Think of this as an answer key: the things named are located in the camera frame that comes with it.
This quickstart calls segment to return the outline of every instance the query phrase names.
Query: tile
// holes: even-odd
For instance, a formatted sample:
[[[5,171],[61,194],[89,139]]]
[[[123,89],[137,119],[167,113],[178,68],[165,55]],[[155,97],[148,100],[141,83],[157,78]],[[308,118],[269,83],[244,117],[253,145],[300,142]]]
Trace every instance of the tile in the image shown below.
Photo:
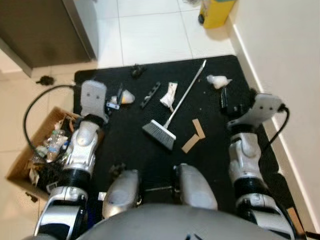
[[[118,7],[119,17],[180,11],[177,0],[118,0]]]
[[[19,153],[0,152],[0,225],[3,239],[21,240],[32,235],[39,215],[40,201],[32,202],[25,191],[5,179]]]
[[[52,75],[55,79],[55,85],[71,84],[74,82],[74,74]],[[49,93],[48,113],[55,107],[62,108],[66,111],[73,112],[74,109],[74,91],[68,88],[59,88]]]
[[[196,1],[194,4],[188,2],[188,0],[177,0],[179,3],[180,11],[198,10],[198,14],[201,8],[201,1]]]
[[[76,0],[74,3],[82,21],[97,21],[118,17],[117,0]]]
[[[47,87],[30,79],[0,81],[0,152],[21,150],[26,141],[23,135],[23,117],[31,101]],[[31,109],[27,132],[31,137],[47,116],[48,95],[43,96]]]
[[[191,59],[180,12],[120,18],[123,64]]]
[[[234,55],[235,51],[224,26],[205,29],[198,23],[198,11],[181,12],[194,58]]]
[[[118,18],[98,20],[99,56],[97,68],[123,66]]]
[[[42,77],[43,75],[50,75],[51,66],[35,67],[32,69],[31,78]]]
[[[90,70],[96,69],[97,62],[83,62],[83,63],[75,63],[75,64],[65,64],[65,65],[55,65],[51,67],[51,74],[75,74],[77,71],[81,70]]]
[[[98,20],[118,17],[117,0],[95,0],[93,2]]]

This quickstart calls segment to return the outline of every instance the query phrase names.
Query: wire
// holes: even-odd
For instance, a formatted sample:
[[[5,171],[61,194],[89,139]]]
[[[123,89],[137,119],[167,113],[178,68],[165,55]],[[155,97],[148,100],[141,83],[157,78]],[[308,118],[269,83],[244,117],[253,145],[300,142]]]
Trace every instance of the wire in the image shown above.
[[[58,89],[58,88],[70,88],[70,89],[73,89],[73,85],[57,85],[57,86],[54,86],[54,87],[51,87],[47,90],[45,90],[44,92],[42,92],[40,95],[38,95],[31,103],[30,105],[28,106],[28,108],[26,109],[25,113],[24,113],[24,116],[23,116],[23,134],[24,134],[24,137],[26,139],[26,142],[28,143],[28,145],[30,146],[30,148],[33,150],[34,154],[37,156],[37,157],[40,157],[41,159],[43,159],[43,157],[38,153],[36,147],[33,145],[33,143],[31,142],[30,138],[29,138],[29,135],[27,133],[27,118],[28,118],[28,114],[31,110],[31,108],[33,107],[33,105],[44,95],[46,95],[47,93],[55,90],[55,89]]]
[[[276,132],[276,134],[271,138],[271,140],[267,143],[267,145],[263,148],[261,155],[263,155],[268,148],[271,146],[271,144],[276,140],[276,138],[279,136],[279,134],[282,132],[282,130],[286,127],[288,121],[289,121],[289,117],[290,117],[290,111],[289,108],[287,108],[284,104],[281,105],[281,107],[279,108],[279,112],[285,111],[286,112],[286,117],[285,120],[282,124],[282,126],[280,127],[280,129]]]

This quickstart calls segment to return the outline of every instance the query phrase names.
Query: black clip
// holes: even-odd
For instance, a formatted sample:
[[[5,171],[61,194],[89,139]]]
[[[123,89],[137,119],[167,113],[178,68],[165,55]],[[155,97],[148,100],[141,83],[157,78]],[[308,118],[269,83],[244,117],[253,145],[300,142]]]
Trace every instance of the black clip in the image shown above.
[[[145,108],[145,106],[147,105],[147,103],[150,101],[150,99],[153,97],[153,95],[156,93],[156,91],[159,89],[161,83],[158,81],[155,86],[151,89],[151,91],[148,93],[148,95],[146,97],[144,97],[143,102],[140,103],[140,107],[142,109]]]

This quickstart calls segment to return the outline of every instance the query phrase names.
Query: baseboard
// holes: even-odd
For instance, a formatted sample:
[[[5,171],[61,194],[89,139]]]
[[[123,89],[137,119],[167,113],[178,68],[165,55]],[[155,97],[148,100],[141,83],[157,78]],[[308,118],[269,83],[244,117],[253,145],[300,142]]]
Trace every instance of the baseboard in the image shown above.
[[[237,26],[233,24],[230,17],[228,17],[225,26],[249,86],[256,89],[258,92],[263,93],[264,89],[259,81],[255,69],[252,67],[253,65]],[[277,129],[279,129],[275,118],[273,118],[272,121],[267,121],[263,126],[269,139],[272,138]],[[316,216],[312,211],[312,206],[307,197],[306,190],[302,184],[297,167],[287,148],[286,141],[281,134],[272,144],[272,149],[279,164],[279,173],[286,179],[304,230],[309,232],[319,232],[320,227],[316,220]]]

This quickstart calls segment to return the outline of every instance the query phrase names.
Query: broom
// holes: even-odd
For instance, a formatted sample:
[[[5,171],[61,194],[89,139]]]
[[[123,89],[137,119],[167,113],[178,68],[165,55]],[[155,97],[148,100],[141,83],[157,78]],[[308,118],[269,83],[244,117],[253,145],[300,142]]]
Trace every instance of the broom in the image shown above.
[[[156,139],[158,142],[160,142],[162,145],[164,145],[169,150],[173,149],[174,143],[175,143],[175,140],[177,137],[174,134],[172,134],[170,131],[168,131],[167,128],[168,128],[169,124],[171,123],[171,120],[175,116],[176,112],[178,111],[180,105],[185,100],[191,87],[193,86],[193,84],[195,83],[195,81],[197,80],[199,75],[201,74],[202,70],[204,69],[206,62],[207,62],[207,60],[203,61],[199,71],[196,73],[194,79],[190,83],[190,86],[185,91],[184,95],[182,96],[181,100],[179,101],[178,105],[176,106],[175,110],[173,111],[173,113],[171,114],[169,119],[166,121],[165,125],[162,126],[161,124],[159,124],[158,122],[156,122],[155,120],[152,119],[150,123],[148,123],[142,127],[142,129],[147,134],[149,134],[151,137]]]

